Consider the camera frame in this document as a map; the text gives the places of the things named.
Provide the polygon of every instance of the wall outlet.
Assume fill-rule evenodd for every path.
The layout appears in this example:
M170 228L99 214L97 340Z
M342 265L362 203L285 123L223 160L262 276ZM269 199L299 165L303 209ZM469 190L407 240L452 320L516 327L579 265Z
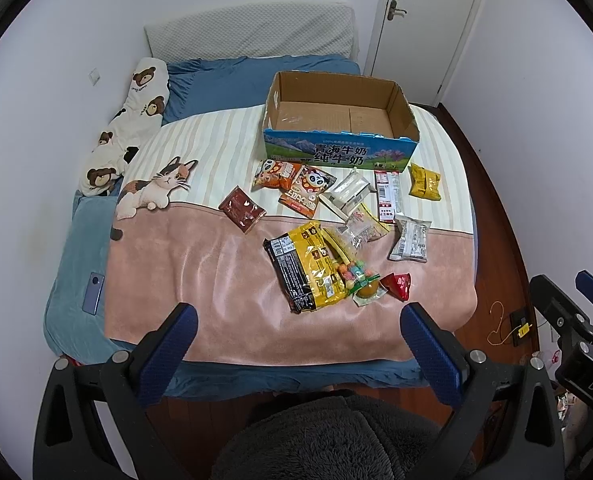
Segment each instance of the wall outlet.
M96 85L100 79L99 69L95 68L94 70L92 70L88 74L88 77L90 78L90 81L92 82L92 86Z

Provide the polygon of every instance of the pink blanket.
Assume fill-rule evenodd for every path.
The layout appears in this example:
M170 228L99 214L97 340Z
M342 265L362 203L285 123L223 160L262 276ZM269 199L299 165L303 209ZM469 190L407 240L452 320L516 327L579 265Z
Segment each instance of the pink blanket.
M290 312L263 249L305 219L268 217L243 235L220 211L189 203L139 209L115 221L105 282L105 335L138 343L180 301L198 311L198 335L185 359L245 365L315 365L412 354L399 332L403 303L391 295L365 307L351 298L300 315ZM430 230L427 264L387 259L391 232L367 244L364 259L382 276L412 275L419 301L440 327L454 331L477 307L473 236Z

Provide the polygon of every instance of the door handle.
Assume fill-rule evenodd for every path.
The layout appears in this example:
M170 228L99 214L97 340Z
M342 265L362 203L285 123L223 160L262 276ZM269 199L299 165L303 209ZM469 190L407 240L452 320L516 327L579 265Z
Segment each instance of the door handle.
M397 1L396 0L392 0L390 2L390 6L387 9L387 19L389 22L391 22L395 16L395 12L403 12L404 14L407 14L408 11L405 9L397 9Z

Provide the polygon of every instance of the gray fuzzy cushion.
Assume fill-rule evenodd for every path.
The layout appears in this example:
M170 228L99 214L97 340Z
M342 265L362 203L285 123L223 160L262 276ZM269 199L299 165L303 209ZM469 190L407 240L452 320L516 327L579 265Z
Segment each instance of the gray fuzzy cushion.
M241 431L216 460L212 480L403 479L439 429L382 400L325 397ZM470 456L459 476L474 470Z

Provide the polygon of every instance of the smartphone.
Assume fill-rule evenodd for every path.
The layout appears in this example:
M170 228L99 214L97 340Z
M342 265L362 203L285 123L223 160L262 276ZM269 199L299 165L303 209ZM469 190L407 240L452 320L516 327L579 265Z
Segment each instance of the smartphone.
M100 290L103 288L104 281L105 276L103 274L90 273L88 286L85 289L85 297L83 298L84 312L96 316L96 310L99 307Z

